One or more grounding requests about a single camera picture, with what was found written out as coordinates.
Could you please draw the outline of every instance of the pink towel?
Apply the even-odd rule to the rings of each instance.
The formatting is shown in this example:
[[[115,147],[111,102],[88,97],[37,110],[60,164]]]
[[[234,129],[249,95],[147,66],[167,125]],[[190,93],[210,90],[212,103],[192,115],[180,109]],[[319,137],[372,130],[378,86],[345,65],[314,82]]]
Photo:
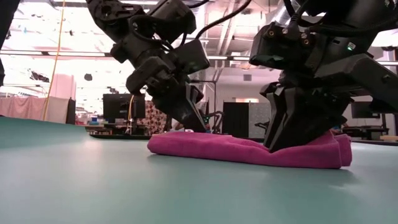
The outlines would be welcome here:
[[[331,132],[308,143],[269,153],[262,144],[232,136],[171,132],[153,136],[148,149],[156,154],[243,162],[279,167],[339,169],[352,161],[351,139]]]

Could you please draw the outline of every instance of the green table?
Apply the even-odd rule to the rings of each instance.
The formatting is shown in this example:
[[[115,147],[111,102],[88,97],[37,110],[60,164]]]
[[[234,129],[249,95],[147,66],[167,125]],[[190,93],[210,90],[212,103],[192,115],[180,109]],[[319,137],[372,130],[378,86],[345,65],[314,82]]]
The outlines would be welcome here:
[[[145,141],[0,118],[1,224],[398,223],[398,148],[346,170],[156,156]]]

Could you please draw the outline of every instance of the computer monitor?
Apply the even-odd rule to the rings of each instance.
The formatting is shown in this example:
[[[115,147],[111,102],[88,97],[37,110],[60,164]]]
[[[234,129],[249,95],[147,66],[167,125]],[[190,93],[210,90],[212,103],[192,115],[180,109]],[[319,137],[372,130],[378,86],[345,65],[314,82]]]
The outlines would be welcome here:
[[[351,104],[353,118],[380,118],[379,113],[371,111],[371,102],[354,102]]]
[[[104,94],[103,113],[105,119],[127,119],[131,94]],[[134,96],[131,105],[132,118],[145,118],[145,96]]]

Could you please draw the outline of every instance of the window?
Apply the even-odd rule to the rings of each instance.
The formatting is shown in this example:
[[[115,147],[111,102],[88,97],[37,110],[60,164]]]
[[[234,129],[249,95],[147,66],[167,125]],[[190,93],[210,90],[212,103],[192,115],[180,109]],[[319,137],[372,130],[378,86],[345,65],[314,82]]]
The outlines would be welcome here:
[[[235,98],[235,102],[237,102],[237,103],[258,103],[259,99],[257,99],[257,98]]]

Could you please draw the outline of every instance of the tabletop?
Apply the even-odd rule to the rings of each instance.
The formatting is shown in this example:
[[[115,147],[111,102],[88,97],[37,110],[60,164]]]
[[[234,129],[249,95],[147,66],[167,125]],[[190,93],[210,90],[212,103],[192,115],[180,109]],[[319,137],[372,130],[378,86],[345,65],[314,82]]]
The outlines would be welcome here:
[[[397,223],[398,148],[341,170],[151,154],[146,141],[0,118],[0,223]]]

